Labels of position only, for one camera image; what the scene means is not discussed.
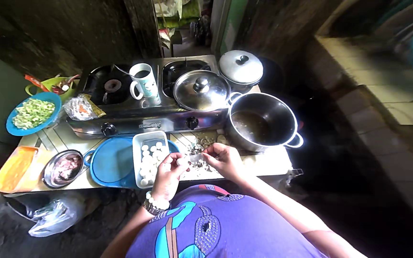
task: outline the chopped green vegetable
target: chopped green vegetable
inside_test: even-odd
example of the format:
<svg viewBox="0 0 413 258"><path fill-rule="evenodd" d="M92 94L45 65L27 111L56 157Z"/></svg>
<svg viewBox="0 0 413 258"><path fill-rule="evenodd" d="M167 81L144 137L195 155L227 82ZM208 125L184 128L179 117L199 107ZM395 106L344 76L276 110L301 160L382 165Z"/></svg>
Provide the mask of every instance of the chopped green vegetable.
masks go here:
<svg viewBox="0 0 413 258"><path fill-rule="evenodd" d="M23 130L36 127L54 113L55 104L38 99L30 98L21 107L15 108L18 114L12 118L12 122L17 128Z"/></svg>

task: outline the white mug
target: white mug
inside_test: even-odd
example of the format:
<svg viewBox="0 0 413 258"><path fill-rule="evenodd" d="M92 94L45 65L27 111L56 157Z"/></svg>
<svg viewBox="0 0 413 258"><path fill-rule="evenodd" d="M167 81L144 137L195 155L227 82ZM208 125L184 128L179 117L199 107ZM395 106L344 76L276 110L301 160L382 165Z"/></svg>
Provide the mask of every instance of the white mug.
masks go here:
<svg viewBox="0 0 413 258"><path fill-rule="evenodd" d="M159 94L156 79L150 65L145 63L136 64L130 68L129 74L133 80L130 85L130 94L134 99L140 100L142 97L155 97ZM138 96L135 94L135 87L140 93Z"/></svg>

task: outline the gas stove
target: gas stove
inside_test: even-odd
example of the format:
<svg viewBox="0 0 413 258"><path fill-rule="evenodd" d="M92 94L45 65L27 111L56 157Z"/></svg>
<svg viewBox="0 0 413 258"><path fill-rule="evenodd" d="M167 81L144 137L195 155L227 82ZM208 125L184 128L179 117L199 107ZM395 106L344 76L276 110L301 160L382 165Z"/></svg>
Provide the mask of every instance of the gas stove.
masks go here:
<svg viewBox="0 0 413 258"><path fill-rule="evenodd" d="M78 92L91 100L106 115L88 121L67 122L77 136L84 139L132 136L162 130L166 133L218 129L227 118L227 108L211 112L183 109L173 98L173 86L183 74L193 70L211 70L219 74L214 55L172 57L145 60L151 65L159 96L135 100L130 95L132 79L117 67L129 71L133 64L116 64L84 71Z"/></svg>

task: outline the chopped meat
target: chopped meat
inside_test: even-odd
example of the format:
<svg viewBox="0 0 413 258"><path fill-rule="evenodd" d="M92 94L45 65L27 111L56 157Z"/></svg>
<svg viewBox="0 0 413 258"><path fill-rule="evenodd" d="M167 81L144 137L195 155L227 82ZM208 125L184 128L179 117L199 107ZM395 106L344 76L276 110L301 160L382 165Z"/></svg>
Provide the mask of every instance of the chopped meat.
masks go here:
<svg viewBox="0 0 413 258"><path fill-rule="evenodd" d="M79 166L79 158L73 157L62 160L54 167L53 176L59 180L68 179L72 171Z"/></svg>

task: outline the blue plate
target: blue plate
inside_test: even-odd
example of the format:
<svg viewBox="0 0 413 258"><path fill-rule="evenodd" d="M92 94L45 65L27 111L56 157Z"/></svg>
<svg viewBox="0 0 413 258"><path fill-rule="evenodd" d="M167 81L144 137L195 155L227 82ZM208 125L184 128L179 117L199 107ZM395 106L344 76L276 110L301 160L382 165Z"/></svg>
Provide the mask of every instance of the blue plate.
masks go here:
<svg viewBox="0 0 413 258"><path fill-rule="evenodd" d="M9 114L9 117L6 120L6 129L11 135L25 136L25 135L28 135L28 134L34 134L38 131L41 131L44 127L48 126L51 122L53 122L55 120L55 118L57 118L58 113L60 112L61 98L60 98L59 95L57 95L53 92L41 92L41 93L38 93L34 96L31 96L31 97L27 98L26 100L24 100L22 103L18 104L17 108L21 107L24 102L28 101L28 99L38 99L38 100L54 103L55 104L54 113L52 113L50 118L48 120L46 120L44 123L42 123L42 124L40 124L36 127L23 130L23 129L20 129L20 128L17 128L16 126L14 126L14 123L12 122L12 118L14 116L16 116L18 114L18 112L15 109L12 110L12 112Z"/></svg>
<svg viewBox="0 0 413 258"><path fill-rule="evenodd" d="M103 142L96 150L84 155L84 165L90 167L92 179L106 187L139 189L135 182L133 168L133 137L111 138ZM179 152L175 143L168 140L170 153Z"/></svg>

